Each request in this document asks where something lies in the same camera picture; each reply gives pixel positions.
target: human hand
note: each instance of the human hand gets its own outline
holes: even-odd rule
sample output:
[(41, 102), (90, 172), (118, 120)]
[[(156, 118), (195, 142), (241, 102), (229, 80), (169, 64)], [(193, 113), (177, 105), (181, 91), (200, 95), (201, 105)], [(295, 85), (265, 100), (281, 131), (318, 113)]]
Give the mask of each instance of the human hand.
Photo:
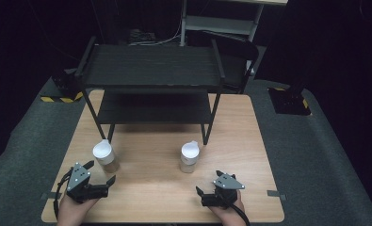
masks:
[[(234, 203), (242, 212), (245, 212), (244, 203), (241, 201), (241, 192), (236, 191), (237, 199)], [(218, 206), (208, 206), (208, 208), (221, 220), (223, 226), (245, 226), (244, 219), (231, 207), (222, 208)]]
[(99, 200), (100, 199), (93, 199), (78, 203), (65, 194), (59, 203), (57, 226), (80, 225), (86, 217), (87, 212)]

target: shelf leg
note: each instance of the shelf leg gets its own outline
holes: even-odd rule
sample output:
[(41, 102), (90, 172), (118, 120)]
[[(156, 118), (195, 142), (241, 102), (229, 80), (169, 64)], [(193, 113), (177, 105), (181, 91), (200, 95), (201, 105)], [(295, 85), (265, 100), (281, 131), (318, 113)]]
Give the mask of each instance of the shelf leg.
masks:
[(208, 140), (206, 139), (206, 135), (205, 135), (205, 124), (201, 124), (201, 130), (202, 130), (202, 142), (203, 142), (203, 145), (206, 145), (208, 144)]
[(94, 118), (95, 124), (97, 125), (98, 131), (100, 132), (101, 138), (105, 139), (105, 134), (101, 124), (98, 122), (97, 114), (95, 114), (95, 110), (92, 107), (91, 100), (89, 99), (89, 95), (87, 94), (86, 90), (82, 88), (83, 96), (85, 98), (86, 104), (89, 107), (89, 111), (91, 112), (92, 118)]
[(248, 40), (250, 40), (250, 41), (253, 41), (253, 37), (255, 37), (256, 29), (258, 28), (259, 20), (260, 20), (260, 17), (262, 15), (263, 6), (264, 6), (263, 4), (260, 4), (259, 8), (258, 8), (258, 11), (255, 14), (255, 18), (253, 20), (251, 32), (250, 32), (250, 35), (248, 36)]
[(210, 133), (212, 131), (212, 126), (213, 126), (213, 121), (215, 119), (215, 115), (216, 115), (216, 111), (218, 110), (218, 101), (220, 100), (220, 93), (218, 93), (216, 95), (216, 98), (215, 98), (215, 102), (213, 103), (213, 109), (212, 109), (212, 114), (211, 114), (211, 120), (209, 122), (209, 126), (208, 126), (208, 130), (206, 131), (206, 135), (205, 135), (205, 141), (204, 141), (204, 145), (206, 145), (208, 143), (208, 139), (209, 139), (209, 136), (210, 136)]
[(115, 131), (115, 124), (111, 124), (109, 126), (109, 133), (108, 133), (108, 140), (109, 140), (109, 143), (112, 141), (112, 137), (113, 137), (113, 132)]
[(183, 0), (182, 33), (180, 36), (180, 46), (185, 46), (185, 42), (186, 42), (186, 0)]

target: black curtain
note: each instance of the black curtain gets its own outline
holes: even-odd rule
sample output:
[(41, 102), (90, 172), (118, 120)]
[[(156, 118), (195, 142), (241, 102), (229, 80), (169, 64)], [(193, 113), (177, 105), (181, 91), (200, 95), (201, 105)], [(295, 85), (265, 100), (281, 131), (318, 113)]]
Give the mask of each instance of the black curtain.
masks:
[(372, 201), (372, 1), (289, 0), (255, 79), (314, 94)]
[(77, 67), (97, 27), (90, 1), (0, 1), (0, 154), (46, 81)]

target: shelf tier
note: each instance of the shelf tier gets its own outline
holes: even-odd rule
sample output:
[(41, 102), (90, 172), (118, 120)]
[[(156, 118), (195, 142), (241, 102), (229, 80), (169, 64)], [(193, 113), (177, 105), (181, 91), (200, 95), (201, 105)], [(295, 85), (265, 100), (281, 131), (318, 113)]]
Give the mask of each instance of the shelf tier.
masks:
[(207, 92), (140, 94), (106, 91), (98, 113), (101, 124), (208, 124), (210, 119)]
[(215, 32), (249, 35), (252, 28), (253, 21), (186, 16), (186, 30), (210, 30)]

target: tabletop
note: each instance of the tabletop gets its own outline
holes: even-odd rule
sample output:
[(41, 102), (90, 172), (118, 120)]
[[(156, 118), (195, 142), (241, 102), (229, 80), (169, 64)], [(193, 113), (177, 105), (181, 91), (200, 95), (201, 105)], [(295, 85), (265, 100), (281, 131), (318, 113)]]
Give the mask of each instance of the tabletop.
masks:
[[(94, 90), (89, 96), (97, 110), (103, 93)], [(211, 103), (214, 97), (209, 96)], [(283, 221), (280, 198), (267, 194), (277, 187), (249, 96), (222, 95), (211, 138), (205, 146), (199, 125), (126, 124), (117, 125), (114, 133), (111, 145), (120, 161), (117, 179), (109, 188), (108, 197), (94, 205), (85, 222), (219, 222), (201, 205), (195, 188), (211, 193), (216, 170), (235, 174), (246, 187), (241, 194), (251, 222)], [(181, 148), (192, 140), (199, 144), (200, 159), (194, 172), (183, 173), (179, 167)], [(92, 148), (100, 141), (95, 122), (85, 107), (52, 191), (57, 190), (57, 183), (75, 162), (86, 164), (94, 160)], [(97, 162), (89, 171), (93, 185), (105, 184), (113, 175), (104, 173)], [(53, 200), (47, 201), (41, 218), (56, 222)]]

